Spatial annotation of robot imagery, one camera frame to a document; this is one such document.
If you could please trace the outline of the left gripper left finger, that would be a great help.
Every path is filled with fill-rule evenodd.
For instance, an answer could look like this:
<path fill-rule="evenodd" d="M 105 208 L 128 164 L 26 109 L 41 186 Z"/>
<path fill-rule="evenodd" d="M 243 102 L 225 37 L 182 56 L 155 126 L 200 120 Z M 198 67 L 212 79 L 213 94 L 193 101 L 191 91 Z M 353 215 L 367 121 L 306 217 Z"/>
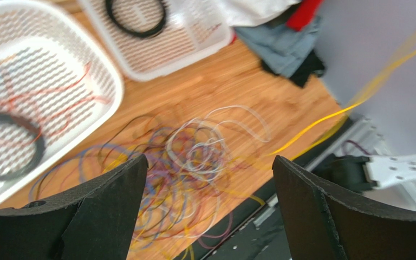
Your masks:
<path fill-rule="evenodd" d="M 140 155 L 59 194 L 0 209 L 0 259 L 126 259 L 147 169 Z"/>

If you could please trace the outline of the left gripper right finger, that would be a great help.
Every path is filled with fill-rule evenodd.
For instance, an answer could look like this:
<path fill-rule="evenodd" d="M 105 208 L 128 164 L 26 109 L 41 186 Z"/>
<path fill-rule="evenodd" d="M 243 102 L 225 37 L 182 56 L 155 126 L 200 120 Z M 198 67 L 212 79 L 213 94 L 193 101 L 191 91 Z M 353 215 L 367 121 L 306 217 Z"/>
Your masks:
<path fill-rule="evenodd" d="M 272 170 L 293 259 L 416 259 L 416 211 L 366 198 L 282 156 Z"/>

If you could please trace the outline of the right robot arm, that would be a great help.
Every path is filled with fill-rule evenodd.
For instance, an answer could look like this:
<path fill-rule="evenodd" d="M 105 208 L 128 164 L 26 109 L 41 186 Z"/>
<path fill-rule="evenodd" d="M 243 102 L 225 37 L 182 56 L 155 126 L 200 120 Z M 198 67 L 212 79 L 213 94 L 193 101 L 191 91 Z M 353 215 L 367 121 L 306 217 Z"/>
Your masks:
<path fill-rule="evenodd" d="M 353 192 L 386 189 L 416 181 L 416 154 L 327 156 L 313 173 Z"/>

